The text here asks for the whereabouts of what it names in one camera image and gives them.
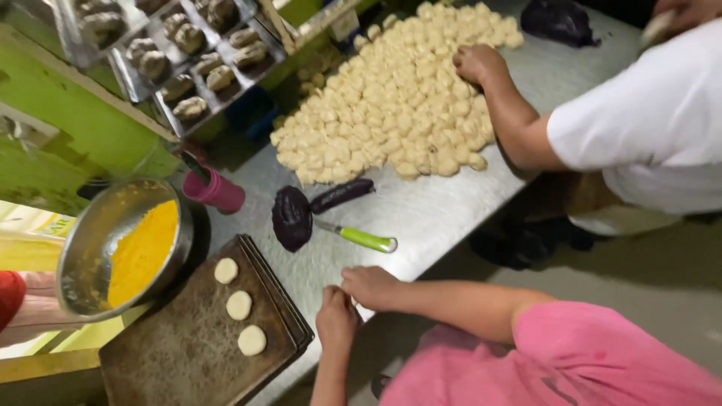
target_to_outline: pink cup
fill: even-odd
[[[203,170],[211,177],[210,183],[206,185],[198,173],[191,171],[183,182],[183,194],[198,203],[208,204],[224,212],[235,213],[240,210],[245,202],[243,188],[211,168]]]

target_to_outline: ube paste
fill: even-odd
[[[574,48],[600,44],[592,36],[589,15],[571,0],[531,0],[521,12],[521,29]]]
[[[273,231],[283,248],[296,252],[310,240],[313,214],[302,191],[293,186],[279,190],[271,214]]]
[[[313,214],[319,215],[341,203],[369,194],[374,190],[371,179],[354,179],[319,194],[311,201],[311,210]]]

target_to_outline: dark pants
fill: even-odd
[[[589,251],[597,241],[611,237],[598,236],[572,224],[564,217],[531,223],[508,223],[502,238],[478,230],[469,237],[471,250],[493,264],[522,270],[549,258],[560,244],[569,244],[577,251]]]

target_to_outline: hand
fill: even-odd
[[[490,80],[509,77],[504,58],[486,44],[460,46],[452,61],[457,75],[481,86]]]
[[[673,9],[679,14],[669,26],[670,37],[722,17],[722,0],[659,0],[652,15]]]
[[[347,354],[361,322],[351,298],[338,286],[323,289],[321,310],[316,315],[316,330],[324,352]]]
[[[373,311],[392,310],[391,301],[404,284],[380,267],[344,268],[341,289]]]

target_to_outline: person in white shirt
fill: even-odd
[[[585,173],[568,202],[571,228],[631,235],[722,210],[722,0],[661,0],[655,14],[668,9],[679,10],[673,38],[545,115],[495,49],[462,47],[453,58],[457,74],[483,87],[515,165]]]

